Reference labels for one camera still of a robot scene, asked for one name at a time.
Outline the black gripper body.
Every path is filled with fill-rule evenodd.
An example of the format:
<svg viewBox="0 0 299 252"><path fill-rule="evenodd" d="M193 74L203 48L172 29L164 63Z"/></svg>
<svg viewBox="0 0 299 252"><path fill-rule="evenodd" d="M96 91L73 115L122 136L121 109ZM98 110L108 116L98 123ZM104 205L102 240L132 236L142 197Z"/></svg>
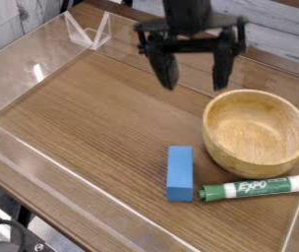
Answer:
<svg viewBox="0 0 299 252"><path fill-rule="evenodd" d="M162 0L164 17L133 26L140 54L157 49L169 53L213 52L228 48L233 55L244 52L245 23L243 16L223 15L211 0Z"/></svg>

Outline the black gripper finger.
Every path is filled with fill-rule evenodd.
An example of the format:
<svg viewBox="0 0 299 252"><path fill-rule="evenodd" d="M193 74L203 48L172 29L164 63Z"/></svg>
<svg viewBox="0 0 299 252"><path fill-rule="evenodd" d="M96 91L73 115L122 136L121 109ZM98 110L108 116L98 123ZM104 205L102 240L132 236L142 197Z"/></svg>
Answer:
<svg viewBox="0 0 299 252"><path fill-rule="evenodd" d="M216 91L227 88L229 75L233 66L235 35L232 31L223 31L219 34L215 47L212 49L212 86Z"/></svg>
<svg viewBox="0 0 299 252"><path fill-rule="evenodd" d="M180 76L174 47L160 35L149 35L145 51L152 70L161 86L166 90L172 90L176 87Z"/></svg>

